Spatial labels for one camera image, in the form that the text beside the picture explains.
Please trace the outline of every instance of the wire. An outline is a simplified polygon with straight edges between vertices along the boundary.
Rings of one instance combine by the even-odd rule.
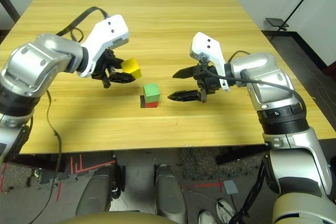
[[[336,106],[336,103],[329,97],[329,94],[328,94],[328,92],[327,92],[327,90],[329,90],[329,91],[331,91],[331,92],[333,92],[334,94],[336,94],[336,92],[335,91],[333,91],[333,90],[331,90],[331,89],[328,89],[328,88],[326,88],[325,87],[325,85],[323,84],[323,82],[322,81],[320,81],[320,79],[319,78],[317,78],[317,76],[308,68],[308,67],[306,67],[301,61],[299,61],[299,60],[297,60],[297,59],[295,59],[295,58],[293,58],[293,57],[290,57],[290,59],[291,60],[294,60],[294,61],[296,61],[297,63],[299,63],[300,65],[302,65],[308,72],[310,72],[310,74],[321,84],[321,87],[317,87],[316,88],[316,93],[319,95],[319,97],[321,98],[321,100],[325,103],[325,105],[328,107],[328,109],[330,110],[330,113],[331,113],[331,115],[332,115],[332,117],[334,118],[334,120],[335,120],[335,122],[336,122],[336,116],[335,116],[335,114],[333,113],[333,111],[332,111],[332,109],[331,109],[331,107],[329,106],[329,104],[328,104],[328,102],[323,98],[323,96],[321,95],[321,93],[319,92],[319,88],[323,88],[324,89],[324,91],[325,91],[325,94],[327,95],[327,98],[328,98],[328,100],[334,105],[334,106]]]
[[[231,202],[232,202],[233,208],[235,209],[236,212],[238,212],[237,208],[236,208],[235,201],[233,200],[233,195],[232,194],[230,194],[230,198],[231,198]]]
[[[253,185],[251,191],[247,195],[245,202],[242,208],[240,209],[240,211],[238,211],[231,218],[228,224],[243,223],[243,217],[248,215],[248,211],[250,207],[252,206],[252,204],[254,203],[254,201],[256,200],[257,196],[260,193],[260,190],[264,183],[264,179],[265,179],[265,169],[264,169],[264,163],[261,161],[261,165],[259,168],[259,172],[258,172],[258,176],[257,176],[257,180],[255,184]]]
[[[29,125],[28,137],[30,136],[30,133],[32,132],[33,123],[34,123],[34,118],[33,118],[33,116],[31,116],[31,118],[30,118],[30,125]]]
[[[62,138],[59,135],[59,133],[55,130],[55,128],[52,126],[52,124],[49,120],[49,111],[50,111],[50,107],[51,107],[51,95],[50,95],[49,90],[47,90],[47,95],[48,95],[48,99],[49,99],[49,106],[48,106],[48,110],[47,110],[47,121],[48,121],[49,126],[53,130],[54,135],[57,137],[57,140],[58,140],[58,157],[57,157],[56,169],[55,169],[55,172],[54,172],[53,181],[51,183],[50,194],[49,194],[48,200],[47,200],[46,204],[44,205],[44,207],[42,208],[42,210],[38,213],[38,215],[29,224],[32,224],[43,213],[43,211],[46,209],[47,205],[50,202],[51,196],[53,194],[54,186],[55,186],[57,172],[59,170],[59,166],[60,166],[60,163],[61,163],[61,156],[62,156]]]
[[[272,86],[272,87],[275,87],[275,88],[278,88],[278,89],[286,90],[286,91],[292,93],[299,100],[299,102],[301,103],[303,112],[305,114],[307,113],[307,108],[306,108],[305,101],[299,95],[299,93],[296,92],[293,89],[287,88],[287,87],[279,85],[279,84],[267,82],[267,81],[257,81],[257,80],[248,80],[248,79],[242,79],[242,78],[233,78],[233,77],[220,76],[218,74],[215,74],[215,73],[212,73],[211,71],[209,71],[208,68],[207,68],[207,63],[202,63],[201,61],[202,60],[200,60],[200,63],[202,64],[204,71],[207,72],[208,74],[210,74],[213,77],[217,77],[219,79],[228,80],[228,81],[240,81],[240,82],[248,82],[248,83],[268,85],[268,86]]]
[[[77,40],[77,38],[75,37],[73,30],[77,30],[77,31],[80,32],[81,38],[79,40]],[[76,42],[78,42],[78,43],[80,43],[84,39],[84,33],[83,33],[83,31],[81,29],[77,28],[77,27],[75,27],[73,30],[70,31],[71,39],[74,40],[74,41],[76,41]]]
[[[327,88],[325,87],[317,87],[316,88],[316,93],[319,95],[319,97],[321,98],[321,100],[325,103],[325,105],[328,107],[332,117],[334,118],[335,122],[336,122],[336,116],[334,114],[334,112],[332,111],[331,107],[329,106],[329,104],[327,103],[327,101],[323,98],[323,96],[321,95],[321,93],[319,92],[319,89],[323,89],[325,91],[325,93],[327,94],[328,99],[331,101],[332,104],[336,105],[329,97],[328,93],[327,93]]]
[[[250,55],[250,53],[247,52],[247,51],[238,50],[238,51],[236,51],[236,52],[229,58],[229,60],[227,61],[227,63],[230,63],[230,62],[232,61],[232,59],[236,56],[236,54],[239,53],[239,52],[243,52],[243,53],[245,53],[245,54],[247,54],[247,55]]]
[[[109,18],[110,16],[107,14],[107,12],[105,12],[103,9],[101,8],[98,8],[96,6],[93,6],[93,7],[90,7],[88,8],[87,10],[85,10],[84,12],[82,12],[77,18],[75,18],[66,28],[64,28],[62,31],[59,31],[58,33],[56,33],[56,35],[58,36],[63,36],[67,33],[71,33],[71,39],[74,40],[74,41],[77,41],[75,36],[73,35],[72,33],[72,30],[78,30],[81,32],[82,34],[82,38],[78,41],[78,42],[81,42],[82,39],[83,39],[83,32],[77,28],[76,26],[78,26],[87,16],[89,16],[91,13],[93,13],[94,11],[96,10],[99,10],[101,11],[101,13],[103,14],[104,16],[104,19],[107,19]]]

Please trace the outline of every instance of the person's foot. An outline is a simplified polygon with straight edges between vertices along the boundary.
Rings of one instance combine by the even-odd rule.
[[[217,224],[215,218],[206,210],[203,210],[198,215],[198,224]]]
[[[235,215],[235,211],[225,200],[219,199],[218,202],[216,205],[218,217],[223,224],[228,224],[233,215]]]

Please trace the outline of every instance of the black cable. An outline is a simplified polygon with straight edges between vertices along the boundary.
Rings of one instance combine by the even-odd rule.
[[[63,36],[64,34],[67,34],[68,32],[71,32],[73,29],[75,29],[76,26],[78,26],[87,16],[89,16],[94,11],[99,10],[103,14],[104,18],[109,18],[109,15],[107,12],[105,12],[103,9],[98,8],[96,6],[90,7],[87,10],[85,10],[82,14],[80,14],[77,18],[75,18],[66,28],[64,28],[62,31],[59,31],[56,33],[58,36]]]
[[[247,54],[247,55],[250,55],[250,53],[247,52],[247,51],[238,50],[238,51],[236,51],[236,52],[229,58],[229,60],[227,61],[227,63],[230,63],[230,62],[232,61],[232,59],[236,56],[236,54],[239,53],[239,52],[243,52],[243,53],[245,53],[245,54]]]
[[[236,212],[238,212],[237,208],[236,208],[235,201],[233,200],[233,195],[232,194],[230,194],[230,198],[231,198],[231,202],[232,202],[233,208],[235,209]]]
[[[248,215],[248,211],[252,204],[254,203],[255,199],[257,198],[258,194],[260,193],[260,190],[263,186],[265,179],[265,169],[264,169],[264,163],[261,162],[257,180],[255,184],[253,185],[251,191],[249,192],[248,196],[245,199],[245,202],[240,209],[229,221],[228,224],[236,224],[236,223],[243,223],[243,217]]]
[[[248,80],[248,79],[242,79],[242,78],[233,78],[233,77],[220,76],[220,75],[215,74],[215,73],[212,73],[211,71],[208,70],[208,68],[207,68],[207,62],[205,62],[205,63],[203,62],[203,63],[202,63],[202,60],[200,60],[200,63],[202,64],[203,69],[204,69],[205,72],[207,72],[207,73],[210,74],[211,76],[213,76],[213,77],[217,77],[217,78],[219,78],[219,79],[228,80],[228,81],[240,81],[240,82],[247,82],[247,83],[262,84],[262,85],[268,85],[268,86],[272,86],[272,87],[275,87],[275,88],[278,88],[278,89],[286,90],[286,91],[292,93],[292,94],[299,100],[299,102],[301,103],[303,112],[304,112],[305,114],[307,113],[307,108],[306,108],[305,101],[304,101],[303,98],[299,95],[299,93],[296,92],[296,91],[293,90],[293,89],[287,88],[287,87],[282,86],[282,85],[279,85],[279,84],[275,84],[275,83],[267,82],[267,81],[257,81],[257,80]]]
[[[32,132],[33,123],[34,123],[34,118],[33,118],[33,116],[31,116],[28,136],[30,136],[30,133]]]
[[[32,224],[42,214],[42,212],[46,209],[47,205],[50,202],[51,196],[53,194],[54,186],[55,186],[57,172],[59,170],[59,166],[60,166],[60,163],[61,163],[61,156],[62,156],[62,138],[59,135],[59,133],[55,130],[55,128],[52,126],[52,124],[49,120],[49,110],[50,110],[50,107],[51,107],[51,95],[50,95],[49,90],[47,90],[47,95],[48,95],[48,99],[49,99],[49,106],[48,106],[48,110],[47,110],[47,121],[48,121],[49,126],[52,128],[52,130],[54,132],[54,135],[57,137],[57,140],[58,140],[58,157],[57,157],[56,169],[55,169],[53,181],[51,183],[50,194],[49,194],[48,200],[47,200],[46,204],[44,205],[44,207],[42,208],[42,210],[38,213],[38,215],[29,224]]]
[[[77,40],[77,38],[75,37],[73,30],[77,30],[77,31],[80,32],[80,35],[82,37],[79,40]],[[83,31],[81,29],[77,28],[77,27],[75,27],[73,30],[70,31],[71,39],[74,40],[74,41],[76,41],[76,42],[78,42],[78,43],[80,43],[84,39],[84,33],[83,33]]]

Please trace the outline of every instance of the small gray box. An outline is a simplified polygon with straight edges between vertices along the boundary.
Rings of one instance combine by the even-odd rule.
[[[237,194],[238,193],[238,189],[233,180],[223,181],[223,184],[224,184],[224,188],[227,194]]]

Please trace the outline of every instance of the red block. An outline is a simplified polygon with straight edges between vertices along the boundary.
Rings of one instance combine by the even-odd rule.
[[[159,102],[148,102],[148,103],[145,103],[145,108],[156,108],[158,104]]]

